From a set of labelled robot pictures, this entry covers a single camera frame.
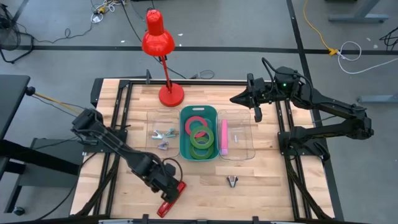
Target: teal bin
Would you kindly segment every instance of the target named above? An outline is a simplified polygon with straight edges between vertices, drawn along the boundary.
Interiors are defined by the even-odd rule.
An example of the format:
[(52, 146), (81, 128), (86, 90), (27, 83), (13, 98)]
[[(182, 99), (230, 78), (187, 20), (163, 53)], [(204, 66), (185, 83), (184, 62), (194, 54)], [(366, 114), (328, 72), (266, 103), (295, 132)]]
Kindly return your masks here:
[[(191, 141), (190, 136), (185, 131), (185, 123), (192, 116), (200, 116), (207, 122), (207, 126), (214, 134), (214, 152), (208, 159), (194, 159), (189, 153)], [(202, 126), (201, 122), (194, 121), (190, 125), (190, 129), (193, 130), (196, 127)], [(210, 161), (216, 158), (219, 154), (218, 149), (218, 134), (217, 134), (217, 110), (212, 106), (186, 106), (181, 110), (180, 113), (180, 153), (181, 156), (189, 161)]]

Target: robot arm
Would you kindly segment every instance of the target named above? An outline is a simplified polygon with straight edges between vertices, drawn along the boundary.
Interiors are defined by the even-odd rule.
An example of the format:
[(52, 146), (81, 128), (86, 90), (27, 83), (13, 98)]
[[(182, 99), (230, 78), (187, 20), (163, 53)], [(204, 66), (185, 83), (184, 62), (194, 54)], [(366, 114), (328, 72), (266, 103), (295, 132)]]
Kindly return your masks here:
[(178, 198), (177, 187), (180, 181), (174, 178), (175, 167), (171, 164), (165, 165), (153, 153), (138, 151), (123, 143), (112, 129), (104, 126), (100, 112), (85, 109), (72, 123), (75, 134), (95, 137), (125, 159), (132, 173), (153, 192), (163, 191), (163, 200), (172, 203)]
[(371, 119), (366, 116), (365, 108), (349, 105), (338, 100), (323, 96), (312, 87), (311, 83), (302, 83), (302, 75), (296, 70), (280, 67), (275, 71), (275, 78), (271, 83), (265, 83), (263, 78), (253, 78), (248, 74), (246, 89), (230, 99), (248, 108), (254, 108), (256, 122), (262, 119), (261, 108), (263, 103), (290, 100), (298, 107), (306, 110), (316, 109), (344, 118), (340, 124), (308, 128), (295, 126), (290, 131), (290, 140), (301, 143), (315, 138), (330, 138), (347, 136), (351, 139), (367, 139), (374, 132), (371, 128)]

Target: pink marker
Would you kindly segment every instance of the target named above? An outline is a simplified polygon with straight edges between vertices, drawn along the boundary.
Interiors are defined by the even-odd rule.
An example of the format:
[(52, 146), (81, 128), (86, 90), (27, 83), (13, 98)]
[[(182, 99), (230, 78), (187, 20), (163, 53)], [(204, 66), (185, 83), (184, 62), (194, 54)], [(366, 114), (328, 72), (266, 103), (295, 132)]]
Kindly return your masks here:
[(221, 155), (228, 154), (228, 121), (221, 121)]

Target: clear plastic container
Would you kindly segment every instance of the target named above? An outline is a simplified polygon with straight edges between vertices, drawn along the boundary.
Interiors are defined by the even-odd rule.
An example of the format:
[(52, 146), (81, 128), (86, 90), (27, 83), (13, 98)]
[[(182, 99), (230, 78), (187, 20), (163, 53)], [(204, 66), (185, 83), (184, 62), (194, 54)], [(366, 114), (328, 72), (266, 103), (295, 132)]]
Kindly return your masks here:
[[(250, 112), (248, 110), (220, 110), (217, 119), (220, 157), (233, 161), (254, 158), (256, 151), (253, 149)], [(228, 153), (222, 155), (221, 125), (224, 119), (228, 122)]]
[[(175, 137), (167, 138), (165, 134), (174, 129)], [(163, 134), (163, 139), (153, 139), (157, 136), (155, 130)], [(146, 151), (153, 152), (161, 158), (175, 157), (180, 153), (180, 111), (176, 109), (158, 109), (147, 112)], [(167, 141), (167, 149), (159, 149), (158, 145)]]

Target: gray concrete floor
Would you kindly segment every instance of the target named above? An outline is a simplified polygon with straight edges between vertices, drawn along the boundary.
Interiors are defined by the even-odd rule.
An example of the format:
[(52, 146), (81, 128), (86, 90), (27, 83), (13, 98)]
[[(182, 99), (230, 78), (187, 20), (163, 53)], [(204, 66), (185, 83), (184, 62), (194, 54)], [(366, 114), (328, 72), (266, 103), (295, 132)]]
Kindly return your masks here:
[[(10, 12), (15, 14), (22, 0), (1, 2), (9, 5)], [(376, 44), (379, 50), (384, 50), (378, 38), (396, 27), (396, 1), (381, 1), (374, 8), (374, 13), (390, 14), (391, 18), (383, 24), (332, 24), (327, 21), (329, 13), (353, 12), (361, 2), (309, 0), (307, 16), (331, 47), (339, 48), (343, 42), (352, 40), (363, 49), (372, 50)], [(317, 34), (304, 21), (304, 0), (293, 0), (293, 4), (304, 47), (323, 49)], [(143, 16), (146, 8), (150, 7), (150, 1), (134, 2), (134, 6)], [(164, 0), (155, 1), (155, 6), (162, 11), (165, 26), (177, 45), (297, 47), (285, 1)], [(28, 32), (38, 39), (63, 37), (67, 27), (72, 35), (81, 34), (90, 26), (90, 7), (89, 0), (30, 0), (18, 23), (26, 26)], [(143, 35), (145, 24), (136, 16), (131, 5), (126, 9), (138, 34)], [(117, 7), (114, 13), (108, 13), (101, 23), (94, 25), (86, 36), (61, 40), (54, 45), (137, 46), (140, 43), (129, 27), (123, 10)], [(21, 53), (13, 51), (6, 52), (6, 55), (15, 57)], [(249, 72), (257, 77), (265, 75), (261, 57), (268, 58), (276, 67), (285, 65), (302, 71), (297, 54), (250, 52), (173, 52), (169, 56), (168, 66), (188, 77), (200, 70), (211, 69), (215, 71), (217, 79), (245, 79)], [(343, 66), (347, 70), (357, 71), (393, 58), (363, 56), (358, 62), (343, 63)], [(336, 57), (307, 55), (307, 60), (314, 87), (326, 96), (355, 103), (360, 95), (386, 95), (397, 91), (398, 62), (363, 74), (347, 75), (338, 67)], [(143, 75), (147, 68), (154, 77), (163, 77), (162, 67), (143, 52), (37, 50), (15, 65), (0, 62), (0, 73), (29, 75), (30, 85), (35, 86), (38, 92), (81, 106), (90, 106), (90, 91), (95, 78)], [(348, 138), (328, 140), (341, 206), (347, 221), (392, 223), (396, 219), (398, 207), (398, 177), (395, 172), (398, 168), (395, 139), (398, 106), (365, 106), (368, 116), (373, 120), (375, 136), (366, 141)], [(40, 122), (43, 119), (47, 120), (47, 124)], [(66, 139), (72, 136), (69, 131), (72, 119), (36, 99), (25, 97), (6, 139), (25, 146), (30, 144), (32, 138)], [(336, 118), (324, 123), (339, 121)], [(0, 182), (0, 210), (5, 206), (14, 179), (14, 176), (7, 175)], [(67, 192), (68, 189), (25, 188), (17, 204), (28, 208), (27, 214), (16, 217), (0, 213), (0, 220), (11, 222), (37, 218), (58, 204)], [(70, 198), (51, 217), (67, 216), (71, 202)], [(41, 209), (30, 211), (29, 208), (35, 205)]]

